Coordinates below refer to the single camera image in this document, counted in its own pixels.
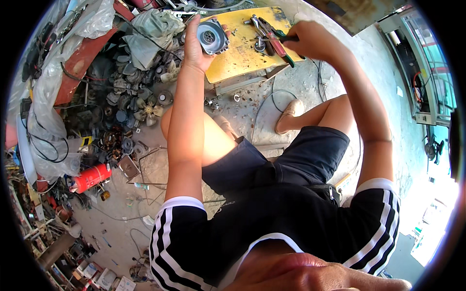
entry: hand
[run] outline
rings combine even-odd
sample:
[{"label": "hand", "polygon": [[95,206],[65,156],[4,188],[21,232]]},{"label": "hand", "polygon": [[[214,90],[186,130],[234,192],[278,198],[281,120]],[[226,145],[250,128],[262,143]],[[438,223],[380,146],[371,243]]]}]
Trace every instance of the hand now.
[{"label": "hand", "polygon": [[287,48],[300,55],[331,63],[349,50],[322,25],[315,21],[300,21],[293,25],[287,36],[298,36],[299,41],[286,41]]},{"label": "hand", "polygon": [[[184,65],[190,66],[194,69],[200,70],[202,73],[206,73],[210,67],[213,59],[217,56],[216,54],[208,55],[202,52],[201,44],[197,38],[198,25],[200,23],[200,15],[197,14],[189,22],[186,29],[185,37],[185,59]],[[223,30],[226,30],[226,25],[222,25]],[[231,31],[226,32],[226,36],[229,37]]]}]

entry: shoe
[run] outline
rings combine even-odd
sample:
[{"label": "shoe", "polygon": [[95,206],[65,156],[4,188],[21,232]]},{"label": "shoe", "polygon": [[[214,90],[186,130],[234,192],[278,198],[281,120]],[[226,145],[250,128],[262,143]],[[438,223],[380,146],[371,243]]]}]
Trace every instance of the shoe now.
[{"label": "shoe", "polygon": [[285,135],[289,130],[285,132],[278,132],[277,130],[277,125],[280,123],[281,119],[287,115],[291,115],[293,117],[301,116],[304,113],[304,103],[299,100],[293,100],[291,101],[285,111],[281,114],[280,119],[277,121],[277,124],[275,125],[275,133],[278,135]]},{"label": "shoe", "polygon": [[225,131],[227,134],[230,133],[235,140],[240,137],[233,130],[230,122],[228,120],[226,120],[226,118],[224,118],[223,116],[221,116],[221,115],[214,116],[213,120],[215,121],[216,124],[218,124],[218,126],[220,126],[220,128],[223,131]]}]

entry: foot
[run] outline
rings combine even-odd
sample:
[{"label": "foot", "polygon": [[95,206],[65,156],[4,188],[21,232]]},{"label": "foot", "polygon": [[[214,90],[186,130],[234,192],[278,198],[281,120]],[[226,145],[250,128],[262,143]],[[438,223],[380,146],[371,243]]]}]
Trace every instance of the foot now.
[{"label": "foot", "polygon": [[303,113],[304,103],[299,99],[291,101],[277,121],[277,124],[275,125],[275,133],[278,135],[285,135],[292,129],[289,124],[290,120],[293,117],[301,116]]},{"label": "foot", "polygon": [[221,115],[217,115],[217,116],[214,116],[213,120],[215,121],[216,124],[218,124],[218,126],[220,126],[220,128],[225,131],[225,133],[231,137],[233,140],[236,140],[238,139],[240,136],[236,134],[236,132],[233,130],[230,122],[228,120],[226,120],[226,118],[224,118],[223,116]]}]

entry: fire extinguisher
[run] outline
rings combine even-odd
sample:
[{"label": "fire extinguisher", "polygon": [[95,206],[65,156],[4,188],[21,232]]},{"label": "fire extinguisher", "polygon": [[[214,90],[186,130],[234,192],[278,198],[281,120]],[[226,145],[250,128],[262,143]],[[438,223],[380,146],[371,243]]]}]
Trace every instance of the fire extinguisher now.
[{"label": "fire extinguisher", "polygon": [[73,189],[76,193],[83,193],[87,189],[99,184],[112,176],[112,169],[105,164],[98,164],[80,173],[79,177],[71,178],[74,181]]}]

